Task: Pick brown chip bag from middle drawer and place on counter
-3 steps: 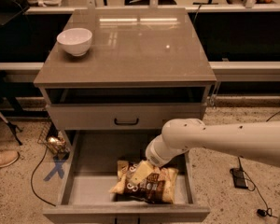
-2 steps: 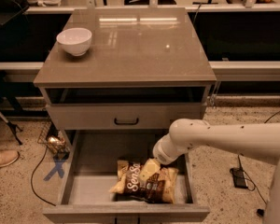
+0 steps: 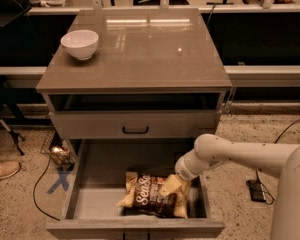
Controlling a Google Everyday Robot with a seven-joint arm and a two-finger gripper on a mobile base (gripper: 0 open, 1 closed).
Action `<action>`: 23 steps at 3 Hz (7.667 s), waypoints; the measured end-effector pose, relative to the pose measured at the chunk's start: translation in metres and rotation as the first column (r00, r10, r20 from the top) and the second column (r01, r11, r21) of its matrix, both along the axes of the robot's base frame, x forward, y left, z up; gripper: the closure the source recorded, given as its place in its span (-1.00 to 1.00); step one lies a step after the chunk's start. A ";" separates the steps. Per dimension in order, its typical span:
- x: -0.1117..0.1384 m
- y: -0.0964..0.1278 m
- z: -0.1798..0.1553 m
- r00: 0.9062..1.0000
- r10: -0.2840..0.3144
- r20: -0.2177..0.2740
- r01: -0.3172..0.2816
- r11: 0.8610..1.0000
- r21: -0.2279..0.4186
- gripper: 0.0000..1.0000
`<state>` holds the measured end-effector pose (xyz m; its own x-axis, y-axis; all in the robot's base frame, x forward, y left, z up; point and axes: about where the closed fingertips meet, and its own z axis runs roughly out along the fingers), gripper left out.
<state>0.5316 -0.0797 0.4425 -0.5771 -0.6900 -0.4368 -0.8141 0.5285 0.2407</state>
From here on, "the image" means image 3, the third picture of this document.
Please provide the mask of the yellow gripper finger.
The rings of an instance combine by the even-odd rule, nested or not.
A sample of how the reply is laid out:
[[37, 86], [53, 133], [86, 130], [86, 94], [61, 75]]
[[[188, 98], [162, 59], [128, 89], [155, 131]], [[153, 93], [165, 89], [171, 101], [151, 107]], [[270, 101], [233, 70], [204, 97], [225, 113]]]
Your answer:
[[171, 174], [163, 183], [162, 187], [158, 192], [158, 195], [162, 198], [165, 198], [172, 193], [176, 193], [177, 191], [181, 191], [185, 193], [186, 188], [189, 186], [190, 186], [189, 181], [183, 180], [177, 174]]

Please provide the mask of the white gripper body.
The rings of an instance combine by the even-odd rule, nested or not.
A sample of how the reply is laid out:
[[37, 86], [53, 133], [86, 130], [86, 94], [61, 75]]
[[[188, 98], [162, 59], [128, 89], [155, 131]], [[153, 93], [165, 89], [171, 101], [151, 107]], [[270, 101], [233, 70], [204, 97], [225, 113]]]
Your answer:
[[218, 164], [218, 160], [192, 149], [178, 159], [175, 164], [175, 173], [184, 181], [192, 181]]

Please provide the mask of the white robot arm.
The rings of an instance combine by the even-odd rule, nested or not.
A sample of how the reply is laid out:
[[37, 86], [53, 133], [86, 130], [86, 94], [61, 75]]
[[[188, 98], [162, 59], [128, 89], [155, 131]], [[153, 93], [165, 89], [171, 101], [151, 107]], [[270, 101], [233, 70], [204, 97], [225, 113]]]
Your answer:
[[271, 240], [300, 240], [300, 144], [232, 142], [213, 134], [199, 136], [175, 164], [159, 191], [165, 197], [217, 164], [231, 161], [279, 180]]

